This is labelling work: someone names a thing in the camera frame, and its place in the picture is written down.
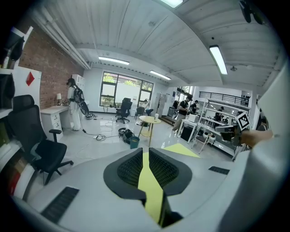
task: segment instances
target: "black vent grille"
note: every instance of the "black vent grille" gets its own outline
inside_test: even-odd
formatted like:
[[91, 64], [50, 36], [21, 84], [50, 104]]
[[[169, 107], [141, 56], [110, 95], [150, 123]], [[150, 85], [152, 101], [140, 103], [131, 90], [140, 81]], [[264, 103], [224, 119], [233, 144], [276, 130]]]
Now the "black vent grille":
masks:
[[216, 167], [216, 166], [212, 166], [208, 170], [211, 170], [211, 171], [217, 172], [217, 173], [221, 173], [221, 174], [224, 174], [224, 175], [227, 175], [230, 172], [229, 169], [222, 169], [222, 168], [219, 168], [219, 167]]
[[175, 165], [153, 151], [150, 152], [149, 167], [162, 188], [173, 181], [179, 174], [179, 170]]
[[41, 213], [53, 223], [58, 223], [69, 205], [76, 197], [79, 189], [65, 187], [63, 191]]
[[143, 153], [140, 152], [122, 163], [117, 169], [117, 174], [121, 180], [137, 188], [142, 168]]

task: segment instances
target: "railing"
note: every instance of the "railing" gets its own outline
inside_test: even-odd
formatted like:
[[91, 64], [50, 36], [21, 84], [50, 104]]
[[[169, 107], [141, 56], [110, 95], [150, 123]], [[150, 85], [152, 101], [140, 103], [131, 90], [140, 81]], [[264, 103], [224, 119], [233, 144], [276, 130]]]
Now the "railing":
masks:
[[229, 103], [235, 103], [241, 106], [248, 106], [249, 105], [249, 99], [243, 98], [243, 97], [236, 97], [233, 95], [227, 95], [222, 93], [215, 93], [215, 92], [199, 92], [199, 97], [204, 98], [212, 98], [220, 101], [226, 101]]

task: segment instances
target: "black office chair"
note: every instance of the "black office chair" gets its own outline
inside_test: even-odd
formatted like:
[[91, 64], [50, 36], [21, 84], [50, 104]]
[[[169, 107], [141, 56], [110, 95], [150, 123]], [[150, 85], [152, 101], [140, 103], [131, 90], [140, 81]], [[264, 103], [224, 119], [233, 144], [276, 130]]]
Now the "black office chair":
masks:
[[116, 109], [117, 115], [121, 116], [121, 117], [118, 117], [116, 122], [118, 122], [119, 120], [123, 120], [123, 123], [125, 123], [124, 120], [127, 120], [130, 122], [130, 120], [126, 119], [125, 117], [128, 117], [130, 115], [131, 106], [132, 106], [131, 99], [125, 97], [122, 101], [121, 108]]
[[[72, 161], [61, 163], [67, 150], [65, 144], [57, 142], [56, 134], [60, 134], [61, 130], [50, 130], [54, 142], [47, 140], [40, 122], [39, 107], [34, 104], [32, 96], [22, 95], [13, 98], [13, 111], [8, 115], [8, 122], [23, 147], [24, 158], [35, 169], [48, 173], [44, 185], [48, 184], [54, 172], [61, 175], [58, 168], [67, 164], [73, 165]], [[39, 144], [35, 152], [41, 157], [39, 160], [31, 154], [32, 148], [37, 143]]]
[[144, 115], [145, 114], [145, 108], [144, 107], [138, 107], [136, 109], [136, 113], [135, 113], [135, 120], [137, 119], [137, 116], [138, 114], [141, 116], [141, 115]]

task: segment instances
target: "red diamond sign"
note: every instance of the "red diamond sign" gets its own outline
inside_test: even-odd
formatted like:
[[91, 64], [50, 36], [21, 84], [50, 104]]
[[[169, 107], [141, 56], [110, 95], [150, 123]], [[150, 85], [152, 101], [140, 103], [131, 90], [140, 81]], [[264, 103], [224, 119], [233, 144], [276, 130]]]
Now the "red diamond sign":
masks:
[[32, 73], [29, 72], [28, 76], [27, 76], [27, 79], [26, 79], [26, 84], [29, 86], [32, 81], [34, 80], [35, 78], [33, 77]]

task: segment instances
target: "chair armrest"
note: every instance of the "chair armrest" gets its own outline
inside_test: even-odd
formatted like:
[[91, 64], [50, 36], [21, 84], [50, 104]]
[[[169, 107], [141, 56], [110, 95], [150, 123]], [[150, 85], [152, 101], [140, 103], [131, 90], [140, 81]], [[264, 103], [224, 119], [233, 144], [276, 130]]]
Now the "chair armrest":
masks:
[[58, 140], [57, 140], [56, 134], [61, 134], [62, 131], [61, 130], [56, 130], [56, 129], [51, 129], [51, 130], [49, 130], [49, 133], [53, 133], [53, 140], [54, 140], [54, 142], [57, 143]]
[[53, 134], [61, 134], [62, 131], [61, 131], [61, 130], [56, 130], [56, 129], [51, 129], [51, 130], [49, 130], [49, 133], [53, 133]]

